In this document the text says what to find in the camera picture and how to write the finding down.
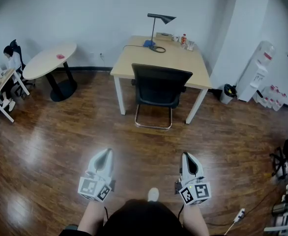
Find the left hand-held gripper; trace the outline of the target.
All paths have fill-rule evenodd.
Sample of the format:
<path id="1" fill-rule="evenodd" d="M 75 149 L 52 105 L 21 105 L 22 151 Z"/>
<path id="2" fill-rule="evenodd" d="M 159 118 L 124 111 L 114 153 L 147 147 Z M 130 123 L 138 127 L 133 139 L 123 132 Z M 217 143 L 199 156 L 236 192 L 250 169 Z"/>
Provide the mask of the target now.
<path id="1" fill-rule="evenodd" d="M 96 153 L 89 161 L 86 176 L 80 177 L 78 194 L 90 201 L 104 202 L 115 189 L 115 180 L 112 179 L 113 167 L 114 154 L 111 148 Z"/>

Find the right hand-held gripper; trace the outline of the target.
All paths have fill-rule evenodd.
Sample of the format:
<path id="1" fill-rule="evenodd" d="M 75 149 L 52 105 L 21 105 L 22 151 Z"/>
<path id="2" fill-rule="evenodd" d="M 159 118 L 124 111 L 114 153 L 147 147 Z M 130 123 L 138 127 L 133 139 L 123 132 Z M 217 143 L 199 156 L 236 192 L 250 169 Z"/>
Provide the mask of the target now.
<path id="1" fill-rule="evenodd" d="M 203 182 L 203 168 L 199 160 L 188 152 L 182 154 L 182 177 L 175 184 L 175 194 L 184 205 L 200 204 L 211 198 L 209 182 Z"/>

